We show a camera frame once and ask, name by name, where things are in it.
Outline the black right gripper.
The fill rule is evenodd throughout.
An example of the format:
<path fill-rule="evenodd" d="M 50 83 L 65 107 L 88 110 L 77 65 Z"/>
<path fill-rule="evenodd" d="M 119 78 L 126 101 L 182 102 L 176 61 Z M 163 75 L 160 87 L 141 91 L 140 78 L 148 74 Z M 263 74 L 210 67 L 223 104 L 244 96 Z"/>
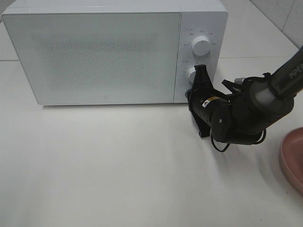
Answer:
<path fill-rule="evenodd" d="M 205 138 L 210 137 L 214 108 L 208 99 L 213 96 L 214 87 L 205 64 L 195 65 L 194 68 L 195 79 L 188 92 L 188 107 L 197 125 L 199 136 Z"/>

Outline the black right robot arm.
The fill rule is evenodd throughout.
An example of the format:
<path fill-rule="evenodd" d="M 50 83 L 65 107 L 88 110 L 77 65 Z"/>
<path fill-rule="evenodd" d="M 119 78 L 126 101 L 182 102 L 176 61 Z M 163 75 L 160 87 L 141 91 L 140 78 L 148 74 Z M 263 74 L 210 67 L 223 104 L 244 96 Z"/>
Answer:
<path fill-rule="evenodd" d="M 227 144 L 259 144 L 266 129 L 292 111 L 294 97 L 303 89 L 303 50 L 273 74 L 239 83 L 223 80 L 230 94 L 213 87 L 204 64 L 195 70 L 186 97 L 199 136 Z"/>

